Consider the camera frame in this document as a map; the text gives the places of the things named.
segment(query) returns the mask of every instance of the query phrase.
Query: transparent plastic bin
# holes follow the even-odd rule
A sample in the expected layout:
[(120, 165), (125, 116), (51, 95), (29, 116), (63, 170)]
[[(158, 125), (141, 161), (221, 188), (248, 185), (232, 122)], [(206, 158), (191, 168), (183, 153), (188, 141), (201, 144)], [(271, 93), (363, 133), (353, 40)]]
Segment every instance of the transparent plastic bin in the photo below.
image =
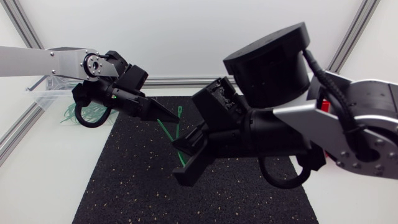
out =
[[(26, 92), (43, 110), (52, 110), (52, 108), (57, 110), (61, 124), (80, 124), (75, 117), (75, 101), (72, 95), (72, 89), (80, 82), (70, 78), (50, 76), (26, 88)], [(100, 118), (101, 112), (105, 109), (103, 105), (91, 102), (88, 107), (82, 109), (82, 117), (89, 122), (94, 122), (96, 118)], [(118, 112), (112, 110), (104, 125), (113, 125), (117, 117)]]

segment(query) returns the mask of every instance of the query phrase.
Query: black rubber mat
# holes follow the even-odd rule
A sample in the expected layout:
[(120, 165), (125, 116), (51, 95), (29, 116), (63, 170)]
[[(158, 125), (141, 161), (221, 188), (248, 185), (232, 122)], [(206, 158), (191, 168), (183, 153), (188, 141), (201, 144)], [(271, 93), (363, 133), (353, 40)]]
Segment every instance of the black rubber mat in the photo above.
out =
[[(180, 132), (200, 120), (189, 97), (158, 97), (177, 113)], [(175, 124), (166, 124), (175, 136)], [(273, 158), (269, 172), (296, 176), (289, 158)], [(81, 200), (74, 223), (318, 223), (302, 187), (281, 190), (262, 177), (258, 161), (223, 159), (194, 187), (179, 186), (176, 150), (155, 122), (120, 114)]]

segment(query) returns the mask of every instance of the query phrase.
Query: metal bolt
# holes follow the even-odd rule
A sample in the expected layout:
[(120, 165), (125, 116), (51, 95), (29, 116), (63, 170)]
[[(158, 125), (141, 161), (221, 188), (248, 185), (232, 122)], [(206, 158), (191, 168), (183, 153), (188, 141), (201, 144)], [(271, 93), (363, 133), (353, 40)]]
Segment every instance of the metal bolt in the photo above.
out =
[(336, 165), (337, 165), (338, 167), (344, 167), (344, 164), (343, 164), (342, 162), (340, 162), (340, 161), (337, 161), (337, 162), (336, 162)]
[(345, 158), (348, 158), (348, 157), (349, 157), (349, 153), (346, 152), (346, 151), (341, 152), (340, 155), (341, 155), (342, 157), (345, 157)]
[(360, 169), (361, 168), (361, 164), (358, 164), (357, 162), (353, 164), (353, 167), (355, 169)]
[(389, 159), (398, 159), (398, 155), (394, 152), (390, 152), (387, 156)]
[(376, 165), (374, 168), (379, 170), (379, 171), (383, 171), (384, 170), (384, 166), (381, 165), (381, 164)]
[(383, 175), (383, 171), (375, 171), (373, 174), (378, 177), (381, 177)]
[(376, 142), (374, 143), (375, 146), (383, 146), (384, 145), (384, 141), (382, 139), (378, 139), (376, 140)]

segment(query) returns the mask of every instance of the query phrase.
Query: green cable tie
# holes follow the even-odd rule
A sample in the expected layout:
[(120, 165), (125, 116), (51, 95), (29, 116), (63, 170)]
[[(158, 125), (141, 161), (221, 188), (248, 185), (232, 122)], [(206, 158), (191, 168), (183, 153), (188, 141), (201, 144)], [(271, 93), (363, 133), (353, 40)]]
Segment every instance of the green cable tie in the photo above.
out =
[(157, 122), (160, 124), (160, 127), (162, 127), (163, 131), (166, 133), (167, 137), (169, 137), (169, 139), (171, 141), (174, 141), (173, 137), (170, 135), (169, 131), (166, 129), (166, 127), (163, 125), (163, 123), (158, 119)]
[[(181, 118), (181, 114), (182, 114), (182, 106), (178, 107), (178, 118)], [(180, 122), (178, 122), (177, 124), (177, 130), (175, 132), (175, 138), (178, 139), (178, 137), (180, 136)]]
[[(177, 111), (178, 111), (178, 112), (177, 112), (178, 118), (181, 118), (182, 106), (178, 106), (178, 110), (177, 110)], [(179, 133), (180, 133), (180, 122), (178, 122), (178, 124), (177, 124), (177, 130), (175, 131), (175, 138), (176, 138), (176, 139), (178, 139)], [(182, 164), (183, 166), (185, 166), (185, 164), (186, 164), (187, 162), (185, 161), (184, 157), (182, 156), (182, 152), (178, 150), (177, 153), (178, 153), (178, 156), (179, 156), (179, 158), (180, 158), (181, 164)]]
[[(178, 118), (181, 118), (181, 114), (182, 114), (182, 106), (178, 107)], [(158, 119), (157, 122), (160, 124), (160, 127), (162, 127), (163, 131), (166, 133), (166, 135), (169, 137), (169, 139), (171, 141), (173, 140), (173, 137), (170, 135), (169, 131), (167, 130), (167, 128), (163, 125), (163, 123)], [(177, 124), (177, 131), (175, 132), (176, 135), (176, 139), (178, 138), (178, 133), (180, 131), (180, 123)], [(185, 166), (185, 164), (187, 162), (185, 162), (185, 159), (183, 158), (182, 152), (180, 152), (179, 150), (177, 151), (178, 157), (180, 158), (180, 162), (183, 166)]]

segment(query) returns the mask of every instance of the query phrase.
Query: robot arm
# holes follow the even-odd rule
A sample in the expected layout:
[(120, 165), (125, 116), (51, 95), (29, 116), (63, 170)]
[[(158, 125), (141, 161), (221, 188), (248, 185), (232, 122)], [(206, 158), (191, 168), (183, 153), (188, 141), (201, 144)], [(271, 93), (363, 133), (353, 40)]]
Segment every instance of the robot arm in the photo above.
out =
[[(258, 157), (263, 177), (290, 189), (325, 164), (323, 151), (347, 171), (398, 179), (398, 86), (326, 72), (308, 44), (301, 23), (224, 59), (244, 98), (227, 78), (192, 97), (203, 122), (173, 142), (191, 156), (174, 170), (180, 184), (193, 186), (215, 159)], [(311, 82), (304, 58), (314, 73)], [(331, 103), (329, 113), (320, 109), (324, 99)], [(291, 180), (276, 179), (266, 169), (269, 156), (296, 156), (303, 171)]]
[[(0, 47), (0, 77), (55, 75), (83, 80), (73, 90), (75, 115), (84, 126), (102, 125), (112, 109), (144, 121), (177, 123), (179, 118), (157, 101), (146, 98), (140, 91), (148, 74), (136, 65), (128, 64), (115, 51), (100, 55), (93, 49), (62, 47), (58, 49), (20, 49)], [(91, 101), (108, 109), (95, 123), (81, 117), (81, 109)]]

